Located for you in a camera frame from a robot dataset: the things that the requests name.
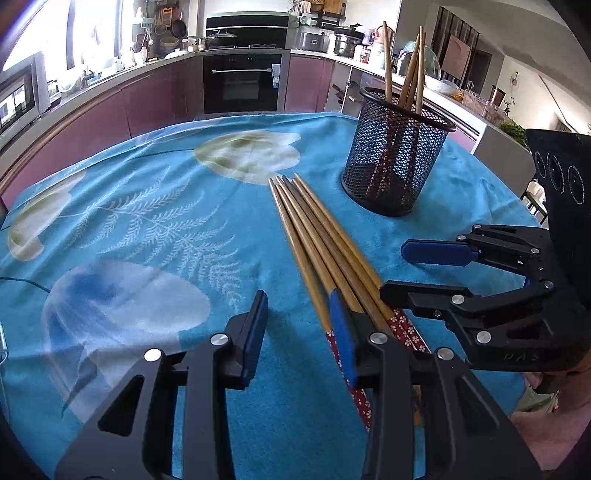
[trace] built-in oven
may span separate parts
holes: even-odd
[[[203,107],[221,113],[282,112],[289,51],[233,48],[203,56]]]

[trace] countertop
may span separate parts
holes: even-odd
[[[383,69],[376,68],[375,66],[369,65],[367,63],[361,63],[357,60],[339,57],[338,55],[334,55],[332,53],[322,53],[308,50],[291,50],[291,54],[331,59],[338,63],[342,63],[344,65],[353,67],[354,69],[369,73],[382,80],[386,78],[386,74]],[[394,86],[402,87],[404,84],[404,77],[393,73],[392,84]],[[427,88],[425,88],[424,91],[424,98],[429,102],[434,103],[439,108],[445,110],[447,113],[450,114],[452,119],[456,121],[461,121],[466,126],[468,126],[472,130],[472,135],[476,138],[486,129],[486,127],[493,127],[492,124],[484,120],[482,117],[476,115],[472,111],[468,110],[460,102],[455,101],[453,98],[447,97],[445,95],[440,95],[439,93],[433,92],[432,90],[429,90]]]
[[[374,66],[366,63],[361,63],[356,60],[346,59],[330,53],[319,53],[307,50],[277,50],[277,49],[235,49],[228,50],[208,50],[202,52],[186,53],[185,55],[173,57],[171,59],[162,59],[154,62],[150,62],[141,66],[126,69],[120,73],[107,77],[91,85],[87,89],[74,94],[62,101],[59,106],[43,113],[32,126],[21,134],[15,141],[8,145],[3,152],[0,154],[0,175],[6,172],[14,162],[23,154],[27,148],[42,137],[45,132],[49,131],[54,125],[58,124],[65,117],[70,115],[73,111],[82,107],[84,104],[94,100],[108,90],[117,87],[133,78],[146,74],[152,70],[160,68],[171,63],[193,58],[194,56],[210,56],[220,54],[247,54],[247,53],[280,53],[280,54],[292,54],[299,56],[308,57],[321,57],[325,59],[331,59],[335,62],[348,65],[355,69],[369,73],[377,78],[385,79],[385,72],[382,69],[377,69]],[[394,86],[402,87],[404,84],[404,77],[400,75],[392,75],[392,83]],[[445,111],[456,123],[462,124],[464,130],[470,130],[468,133],[478,139],[482,136],[483,132],[487,128],[494,128],[499,132],[503,133],[507,138],[514,140],[507,136],[504,132],[494,127],[492,124],[477,116],[470,110],[466,109],[461,103],[456,102],[454,99],[447,96],[440,95],[432,90],[425,89],[424,97],[427,102],[437,105],[440,109]]]

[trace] pot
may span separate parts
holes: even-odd
[[[180,40],[172,35],[162,37],[160,39],[160,52],[162,55],[168,55],[169,53],[174,52],[175,48],[178,48],[179,43]]]
[[[329,38],[328,35],[316,33],[312,29],[301,28],[295,38],[294,47],[298,50],[326,53],[329,50]]]
[[[361,36],[362,38],[342,34],[337,35],[335,39],[335,49],[333,50],[334,54],[339,57],[352,59],[355,55],[355,47],[360,45],[363,40],[363,34],[361,34]]]
[[[355,28],[360,27],[361,24],[351,25],[350,27],[335,27],[335,35],[338,37],[339,35],[346,35],[348,37],[356,38],[359,40],[359,43],[363,41],[365,34],[363,32],[358,32]]]
[[[233,33],[214,33],[205,38],[205,48],[224,48],[236,46],[236,39],[238,37]]]

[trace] cooking pot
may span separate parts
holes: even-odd
[[[346,57],[352,59],[355,55],[355,47],[361,45],[363,32],[355,30],[359,24],[351,25],[350,27],[335,27],[335,49],[333,53],[339,57]]]
[[[236,45],[238,37],[233,33],[213,33],[205,38],[205,48],[224,48]]]
[[[358,40],[356,42],[359,45],[363,41],[363,37],[365,34],[363,32],[358,32],[355,28],[360,27],[361,24],[351,25],[350,27],[335,27],[335,35],[346,35],[347,37],[351,37],[351,42],[353,42],[353,38]]]

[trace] black mesh pencil cup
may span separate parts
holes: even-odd
[[[417,115],[415,105],[409,112],[388,103],[380,89],[363,88],[361,95],[365,100],[341,183],[362,207],[380,215],[405,215],[456,126],[428,106]]]

